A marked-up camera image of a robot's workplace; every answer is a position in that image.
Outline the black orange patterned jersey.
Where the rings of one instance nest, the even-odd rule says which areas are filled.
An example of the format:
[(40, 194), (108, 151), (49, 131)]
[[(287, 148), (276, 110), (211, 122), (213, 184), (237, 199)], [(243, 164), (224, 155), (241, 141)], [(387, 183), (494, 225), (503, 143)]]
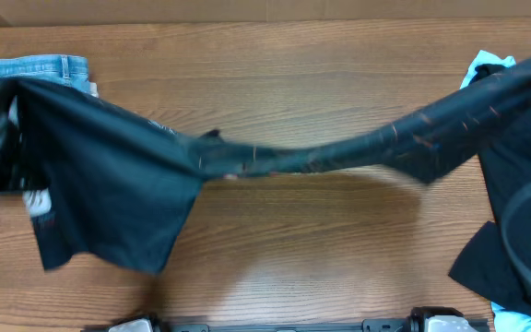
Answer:
[(205, 182), (383, 165), (429, 184), (485, 149), (531, 106), (531, 58), (361, 136), (270, 148), (187, 136), (77, 89), (0, 79), (0, 115), (16, 110), (17, 190), (51, 208), (33, 224), (45, 268), (88, 252), (158, 273)]

